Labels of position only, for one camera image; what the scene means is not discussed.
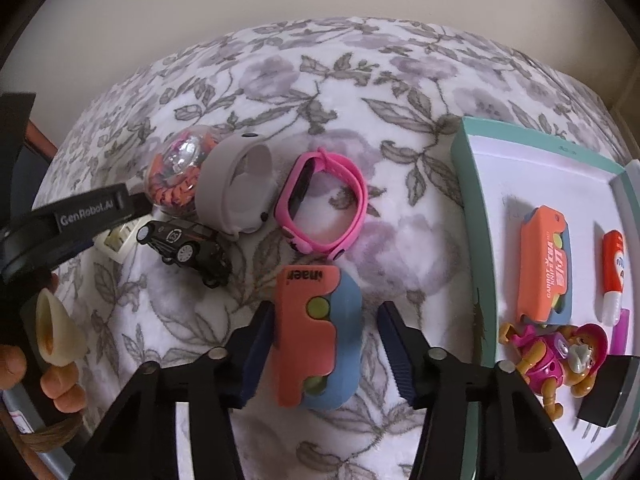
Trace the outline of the clear ball with pink bands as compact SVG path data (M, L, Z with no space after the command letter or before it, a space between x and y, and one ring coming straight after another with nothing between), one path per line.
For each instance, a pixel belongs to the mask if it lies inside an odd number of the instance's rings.
M154 152L146 170L145 194L151 203L173 217L193 214L202 165L219 140L220 133L206 125L184 128L170 136Z

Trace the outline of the orange blue carrot knife toy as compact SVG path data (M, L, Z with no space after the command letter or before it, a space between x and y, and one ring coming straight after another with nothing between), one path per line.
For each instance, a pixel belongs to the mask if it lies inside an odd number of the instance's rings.
M516 317L538 325L568 325L573 310L572 246L564 214L546 205L523 220Z

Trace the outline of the pink blue folding toy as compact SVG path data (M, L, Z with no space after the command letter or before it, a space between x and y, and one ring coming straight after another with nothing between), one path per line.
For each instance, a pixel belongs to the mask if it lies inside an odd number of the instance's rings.
M317 411L340 408L360 381L360 287L338 266L285 266L277 277L274 305L278 403Z

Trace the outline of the cream hair claw clip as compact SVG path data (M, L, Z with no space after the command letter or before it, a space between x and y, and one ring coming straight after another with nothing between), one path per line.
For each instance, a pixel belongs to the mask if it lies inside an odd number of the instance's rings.
M144 216L106 230L93 239L93 245L108 258L122 264L137 245L138 229L150 219L150 216Z

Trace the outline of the black power adapter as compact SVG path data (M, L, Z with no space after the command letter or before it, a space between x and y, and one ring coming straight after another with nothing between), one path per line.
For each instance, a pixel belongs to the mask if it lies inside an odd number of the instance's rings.
M607 356L598 370L592 390L582 399L577 419L598 428L615 426L627 404L638 371L638 356Z

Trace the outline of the purple lighter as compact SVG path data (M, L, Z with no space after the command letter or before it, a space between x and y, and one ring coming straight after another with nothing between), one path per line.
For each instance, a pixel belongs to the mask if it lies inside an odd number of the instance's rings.
M623 356L626 352L626 344L629 330L630 311L620 310L620 318L613 327L609 354L612 356Z

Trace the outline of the red glue tube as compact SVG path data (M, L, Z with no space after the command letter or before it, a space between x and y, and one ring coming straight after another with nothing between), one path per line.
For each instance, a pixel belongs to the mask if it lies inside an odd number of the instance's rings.
M620 231L604 234L602 240L603 307L602 322L615 326L620 320L625 275L624 237Z

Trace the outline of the pink puppy toy figure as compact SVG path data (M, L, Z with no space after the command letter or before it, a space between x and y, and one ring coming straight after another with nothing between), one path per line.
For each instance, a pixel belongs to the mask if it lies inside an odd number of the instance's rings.
M551 420L564 413L563 405L556 400L559 388L568 387L574 398L584 398L593 389L608 356L608 335L593 323L563 325L548 333L533 325L517 328L503 323L498 341L516 351L516 369L533 393L541 397Z

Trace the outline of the black toy car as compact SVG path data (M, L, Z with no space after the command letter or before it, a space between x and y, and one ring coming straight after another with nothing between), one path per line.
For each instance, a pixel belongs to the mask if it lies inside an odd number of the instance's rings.
M153 248L163 263L200 274L208 288L227 286L231 260L216 231L183 219L149 220L137 230L136 240Z

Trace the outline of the floral grey white blanket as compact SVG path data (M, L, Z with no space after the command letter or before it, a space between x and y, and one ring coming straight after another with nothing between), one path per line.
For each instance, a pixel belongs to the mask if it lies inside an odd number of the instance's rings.
M485 323L450 159L465 116L536 129L621 164L630 157L590 88L522 52L444 26L326 18L244 29L115 84L81 113L36 202L138 185L160 146L194 125L217 138L262 134L280 178L302 153L344 154L369 185L367 221L341 258L364 306L392 300L433 344L470 360ZM123 263L92 248L62 266L58 294L89 346L79 364L88 429L143 362L181 364L225 342L298 259L273 222L229 254L232 278L217 289L142 246Z

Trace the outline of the teal white box lid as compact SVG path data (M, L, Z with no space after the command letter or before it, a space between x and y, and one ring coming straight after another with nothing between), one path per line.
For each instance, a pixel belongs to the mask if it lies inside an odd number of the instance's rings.
M623 234L626 348L639 349L639 163L506 122L465 117L451 145L482 317L474 359L494 364L503 321L551 328L600 318L602 236Z

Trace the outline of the pink kids smartwatch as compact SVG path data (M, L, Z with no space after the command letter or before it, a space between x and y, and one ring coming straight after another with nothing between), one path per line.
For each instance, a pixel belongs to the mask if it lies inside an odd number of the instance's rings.
M273 208L294 252L335 261L356 242L369 206L366 179L347 156L317 148L297 157Z

